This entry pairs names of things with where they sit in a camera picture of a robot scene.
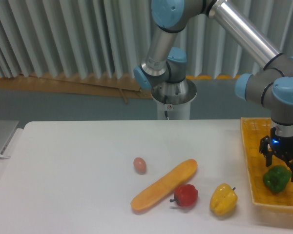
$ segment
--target floor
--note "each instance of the floor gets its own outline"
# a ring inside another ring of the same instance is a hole
[[[194,80],[197,97],[190,119],[239,119],[269,117],[270,111],[234,94],[235,80]],[[151,99],[0,90],[0,119],[19,120],[23,128],[31,121],[150,120],[157,118]]]

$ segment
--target egg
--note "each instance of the egg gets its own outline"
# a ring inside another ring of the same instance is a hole
[[[139,174],[144,174],[147,171],[147,164],[143,158],[135,158],[133,161],[133,166]]]

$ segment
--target bell pepper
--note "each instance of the bell pepper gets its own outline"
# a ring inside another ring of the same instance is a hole
[[[238,200],[238,196],[229,184],[219,185],[213,193],[209,207],[216,215],[224,215],[231,211]]]
[[[290,178],[292,173],[283,165],[277,165],[271,167],[264,175],[263,181],[264,184],[273,192],[279,193],[283,191]]]
[[[190,207],[196,203],[198,191],[192,184],[179,186],[175,190],[174,199],[170,202],[176,202],[178,206]]]

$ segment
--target wicker basket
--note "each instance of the wicker basket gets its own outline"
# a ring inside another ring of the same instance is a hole
[[[263,174],[269,168],[265,158],[259,153],[260,139],[270,133],[270,118],[241,118],[241,134],[245,160],[248,168],[251,197],[255,205],[293,212],[293,183],[289,182],[286,189],[278,194],[272,193],[263,182]],[[286,165],[273,156],[272,165]]]

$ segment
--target white cylindrical base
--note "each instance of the white cylindrical base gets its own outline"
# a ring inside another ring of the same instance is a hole
[[[158,120],[166,119],[166,116],[165,116],[165,110],[167,110],[166,106],[163,103],[157,101],[156,99],[154,100],[157,104],[157,119]],[[167,110],[169,120],[174,120],[174,119],[189,120],[190,108],[191,108],[191,101],[188,101],[187,103],[184,103],[184,104],[172,105],[172,109]]]

